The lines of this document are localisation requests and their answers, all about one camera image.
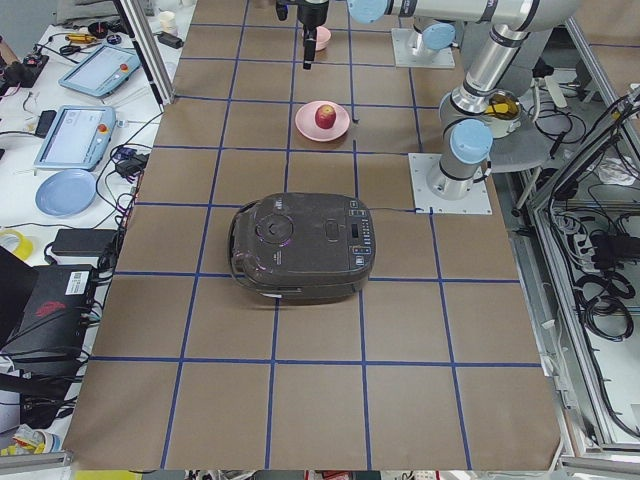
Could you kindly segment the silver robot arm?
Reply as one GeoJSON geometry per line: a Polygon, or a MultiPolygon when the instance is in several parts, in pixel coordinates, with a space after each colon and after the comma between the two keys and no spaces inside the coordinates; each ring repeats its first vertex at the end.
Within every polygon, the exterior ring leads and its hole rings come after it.
{"type": "Polygon", "coordinates": [[[435,55],[449,47],[456,36],[455,26],[435,19],[414,18],[412,53],[415,56],[435,55]]]}
{"type": "Polygon", "coordinates": [[[350,16],[363,24],[384,15],[424,16],[436,20],[489,23],[489,37],[464,82],[445,96],[440,107],[444,149],[426,175],[429,189],[446,200],[464,198],[474,175],[487,160],[493,136],[480,119],[496,84],[532,31],[561,20],[547,1],[349,1],[350,16]]]}

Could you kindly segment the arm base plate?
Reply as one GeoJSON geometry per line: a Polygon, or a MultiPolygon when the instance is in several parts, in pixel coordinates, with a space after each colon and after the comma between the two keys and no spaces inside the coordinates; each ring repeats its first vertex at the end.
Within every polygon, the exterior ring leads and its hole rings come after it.
{"type": "Polygon", "coordinates": [[[414,29],[391,30],[394,60],[397,67],[453,69],[451,49],[455,31],[447,26],[429,27],[422,33],[414,29]]]}
{"type": "Polygon", "coordinates": [[[424,214],[491,215],[481,166],[476,166],[471,179],[453,180],[441,171],[440,157],[435,153],[408,155],[414,209],[424,214]]]}

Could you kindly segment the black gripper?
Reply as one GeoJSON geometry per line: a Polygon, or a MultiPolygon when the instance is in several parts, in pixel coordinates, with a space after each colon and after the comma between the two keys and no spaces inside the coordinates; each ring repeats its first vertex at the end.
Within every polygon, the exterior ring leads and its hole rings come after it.
{"type": "Polygon", "coordinates": [[[329,1],[300,0],[297,18],[304,25],[303,28],[303,69],[310,70],[315,61],[317,45],[317,27],[322,26],[327,19],[329,1]]]}

